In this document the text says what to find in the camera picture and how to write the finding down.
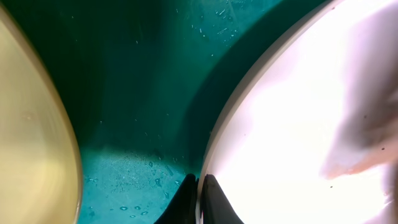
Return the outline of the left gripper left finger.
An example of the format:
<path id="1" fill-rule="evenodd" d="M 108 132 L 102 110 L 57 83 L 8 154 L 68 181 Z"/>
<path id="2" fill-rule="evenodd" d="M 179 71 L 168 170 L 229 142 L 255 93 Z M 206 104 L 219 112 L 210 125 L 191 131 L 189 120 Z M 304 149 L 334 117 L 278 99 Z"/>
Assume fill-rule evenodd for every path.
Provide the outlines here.
<path id="1" fill-rule="evenodd" d="M 155 224 L 195 224 L 197 185 L 195 175 L 187 174 Z"/>

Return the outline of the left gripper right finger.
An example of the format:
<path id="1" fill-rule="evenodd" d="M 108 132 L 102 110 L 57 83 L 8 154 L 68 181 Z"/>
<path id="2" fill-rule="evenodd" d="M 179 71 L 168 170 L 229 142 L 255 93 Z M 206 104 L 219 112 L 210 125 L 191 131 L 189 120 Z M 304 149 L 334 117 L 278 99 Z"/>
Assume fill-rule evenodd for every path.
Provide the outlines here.
<path id="1" fill-rule="evenodd" d="M 207 174 L 200 197 L 203 224 L 243 224 L 214 175 Z"/>

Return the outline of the white plate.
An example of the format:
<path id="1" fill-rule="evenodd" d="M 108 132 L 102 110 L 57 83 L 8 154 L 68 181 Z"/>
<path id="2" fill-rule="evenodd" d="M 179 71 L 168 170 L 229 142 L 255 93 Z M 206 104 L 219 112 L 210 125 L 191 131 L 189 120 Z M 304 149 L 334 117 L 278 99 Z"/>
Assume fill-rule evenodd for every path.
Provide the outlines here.
<path id="1" fill-rule="evenodd" d="M 285 31 L 231 94 L 206 147 L 244 223 L 334 223 L 322 162 L 343 119 L 351 19 L 328 1 Z"/>

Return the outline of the green yellow sponge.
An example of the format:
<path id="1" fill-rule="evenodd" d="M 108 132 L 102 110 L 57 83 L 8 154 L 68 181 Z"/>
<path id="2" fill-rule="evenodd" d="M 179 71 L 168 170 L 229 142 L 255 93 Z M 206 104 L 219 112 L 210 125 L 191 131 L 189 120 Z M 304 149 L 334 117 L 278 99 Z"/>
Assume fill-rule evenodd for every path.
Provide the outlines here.
<path id="1" fill-rule="evenodd" d="M 397 2 L 343 1 L 348 29 L 343 119 L 320 175 L 334 223 L 397 222 Z"/>

